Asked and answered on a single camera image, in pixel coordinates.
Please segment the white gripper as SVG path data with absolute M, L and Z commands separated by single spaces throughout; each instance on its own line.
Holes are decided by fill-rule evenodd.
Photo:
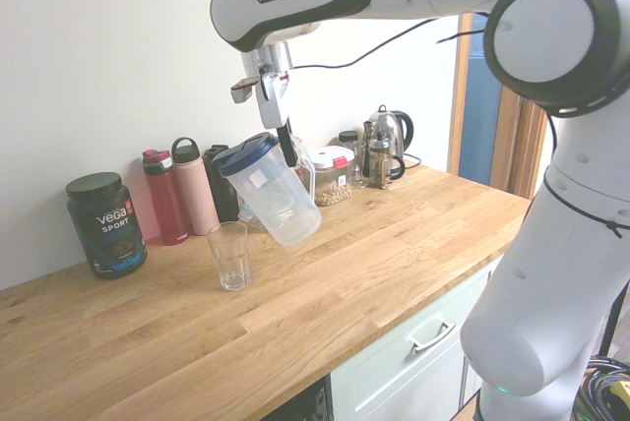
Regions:
M 294 167 L 297 165 L 297 155 L 288 119 L 291 102 L 288 79 L 288 73 L 262 74 L 255 92 L 264 128 L 278 128 L 277 135 L 284 161 L 288 167 Z

